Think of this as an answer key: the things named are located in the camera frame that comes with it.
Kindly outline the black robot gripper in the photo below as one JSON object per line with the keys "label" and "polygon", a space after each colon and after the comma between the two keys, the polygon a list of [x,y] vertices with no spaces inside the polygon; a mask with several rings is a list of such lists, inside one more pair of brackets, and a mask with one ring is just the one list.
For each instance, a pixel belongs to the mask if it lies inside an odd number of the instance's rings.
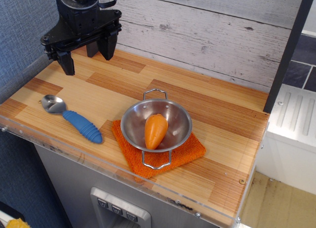
{"label": "black robot gripper", "polygon": [[49,58],[57,58],[68,76],[75,75],[71,51],[96,42],[99,52],[109,61],[115,52],[121,31],[121,12],[111,7],[117,0],[56,0],[57,24],[43,37],[41,44]]}

